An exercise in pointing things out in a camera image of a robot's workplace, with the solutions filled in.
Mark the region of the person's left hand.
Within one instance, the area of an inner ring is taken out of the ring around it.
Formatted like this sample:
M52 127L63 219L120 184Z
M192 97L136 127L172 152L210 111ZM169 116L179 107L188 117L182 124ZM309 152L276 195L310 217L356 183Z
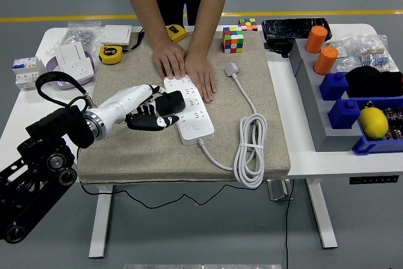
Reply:
M213 67L207 56L198 52L186 53L184 59L185 71L199 91L205 103L213 101L213 95L217 92L217 85L213 73Z

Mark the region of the person's right hand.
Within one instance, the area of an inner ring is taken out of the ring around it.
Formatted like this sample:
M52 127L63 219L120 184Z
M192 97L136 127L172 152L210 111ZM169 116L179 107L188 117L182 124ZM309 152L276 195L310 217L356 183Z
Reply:
M153 46L152 60L161 79L180 79L185 76L184 49L172 41Z

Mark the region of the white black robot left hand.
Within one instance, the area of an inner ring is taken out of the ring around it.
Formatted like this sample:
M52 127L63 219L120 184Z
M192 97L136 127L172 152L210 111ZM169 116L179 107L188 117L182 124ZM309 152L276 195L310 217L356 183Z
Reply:
M160 131L179 121L186 107L180 91L168 93L156 85L142 84L119 91L100 106L88 109L84 118L94 139L104 139L114 124L125 122L132 130Z

